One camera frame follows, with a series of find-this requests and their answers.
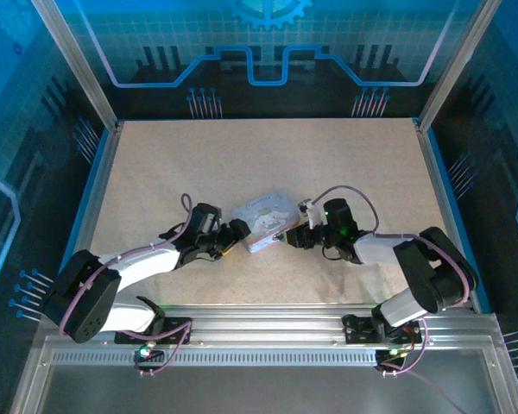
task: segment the gear logo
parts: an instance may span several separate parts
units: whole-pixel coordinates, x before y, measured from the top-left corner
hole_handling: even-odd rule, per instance
[[[16,43],[23,44],[33,26],[29,0],[0,0],[0,27]]]
[[[273,26],[282,28],[284,23],[292,24],[296,17],[305,15],[304,8],[313,6],[313,0],[225,0],[242,24],[250,23],[253,28]]]

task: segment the glass wall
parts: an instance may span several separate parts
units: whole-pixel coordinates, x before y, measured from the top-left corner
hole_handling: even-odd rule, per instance
[[[31,3],[0,2],[0,412],[8,412],[104,128]]]
[[[479,0],[60,0],[120,118],[417,116]]]
[[[433,131],[490,304],[517,331],[518,0],[502,1]]]

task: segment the perforated metal strip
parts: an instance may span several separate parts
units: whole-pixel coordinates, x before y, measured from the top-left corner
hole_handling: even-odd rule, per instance
[[[53,364],[68,366],[130,366],[134,349],[63,349]],[[163,362],[165,355],[155,362]],[[174,357],[177,367],[373,367],[368,349],[183,349]]]

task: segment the blue edge trim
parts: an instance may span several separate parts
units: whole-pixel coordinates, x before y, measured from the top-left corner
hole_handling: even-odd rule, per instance
[[[88,202],[90,200],[90,194],[92,192],[92,187],[94,186],[94,181],[96,180],[96,176],[98,174],[98,168],[100,165],[100,161],[104,154],[104,148],[107,140],[109,139],[109,133],[107,129],[104,130],[102,134],[102,139],[100,140],[100,145],[98,146],[98,151],[96,153],[96,157],[94,159],[94,163],[92,164],[92,168],[88,175],[88,180],[86,181],[85,191],[83,192],[83,197],[80,200],[79,210],[77,211],[77,216],[75,217],[75,221],[73,223],[73,228],[71,230],[71,235],[69,236],[69,242],[66,246],[66,252],[63,256],[63,260],[61,261],[61,269],[65,266],[69,258],[74,253],[75,242],[77,241],[77,237],[79,236],[80,226],[83,221],[83,216],[85,215],[86,207],[88,206]],[[438,173],[441,176],[443,181],[443,186],[445,188],[445,195],[449,200],[449,205],[451,206],[451,213],[455,224],[458,229],[458,236],[460,237],[460,241],[463,244],[464,255],[466,259],[470,262],[476,273],[479,275],[479,269],[477,267],[476,259],[474,258],[474,252],[472,252],[472,247],[468,240],[468,235],[466,234],[466,228],[464,227],[464,222],[462,217],[460,216],[460,212],[458,210],[457,200],[455,199],[451,182],[449,181],[449,177],[447,175],[445,164],[443,163],[443,157],[441,156],[441,152],[439,151],[438,143],[435,139],[435,134],[433,130],[430,128],[428,130],[428,139],[430,140],[430,145],[432,146],[433,154],[435,156],[435,160],[438,164]],[[480,311],[483,313],[491,313],[490,301],[488,300],[487,293],[485,291],[485,287],[483,286],[483,281],[481,276],[479,277],[479,286],[476,289],[477,298],[480,304]]]
[[[98,145],[98,151],[96,151],[94,162],[92,163],[90,173],[88,174],[88,180],[86,181],[83,197],[80,199],[79,209],[77,210],[77,216],[75,216],[75,221],[73,222],[71,235],[69,235],[69,241],[67,242],[66,252],[63,254],[60,272],[63,270],[63,267],[69,261],[71,256],[73,256],[73,253],[75,253],[75,242],[77,241],[77,237],[79,237],[80,226],[82,225],[83,217],[85,216],[86,212],[86,207],[88,206],[88,202],[90,201],[90,194],[92,192],[92,187],[94,186],[94,181],[96,181],[96,176],[98,175],[100,162],[102,160],[102,156],[104,155],[105,144],[107,140],[110,138],[110,136],[111,135],[109,131],[107,129],[104,129],[104,132],[100,139],[100,143]]]
[[[476,259],[474,258],[474,252],[472,251],[472,246],[470,245],[470,241],[468,240],[468,235],[466,234],[466,228],[464,227],[463,218],[460,216],[460,211],[458,210],[457,199],[455,198],[451,181],[449,180],[449,176],[447,175],[447,170],[445,169],[445,164],[443,163],[443,157],[441,156],[441,152],[439,151],[439,145],[435,139],[435,134],[433,133],[432,128],[428,130],[428,139],[430,140],[430,145],[432,146],[433,155],[435,156],[435,160],[438,164],[438,173],[443,181],[443,186],[445,188],[445,195],[449,200],[449,205],[451,206],[451,213],[453,220],[455,221],[455,225],[457,226],[458,236],[460,237],[460,241],[463,244],[464,256],[468,260],[468,262],[474,267],[474,270],[478,274],[479,285],[476,289],[477,300],[480,304],[480,311],[483,313],[491,313],[490,301],[487,297],[487,292],[485,291],[485,287],[483,286],[482,276],[480,275],[479,269],[477,267]]]

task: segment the speckled work surface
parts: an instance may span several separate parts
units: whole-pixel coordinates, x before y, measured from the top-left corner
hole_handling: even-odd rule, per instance
[[[443,228],[409,119],[126,122],[92,252],[140,246],[183,221],[182,192],[230,214],[276,188],[297,203],[337,184],[371,198],[382,232]],[[358,196],[332,196],[346,197],[359,227],[372,228]],[[217,263],[197,261],[158,274],[123,296],[143,294],[158,304],[372,303],[405,287],[395,267],[330,262],[320,249],[275,244],[255,254],[238,246]]]

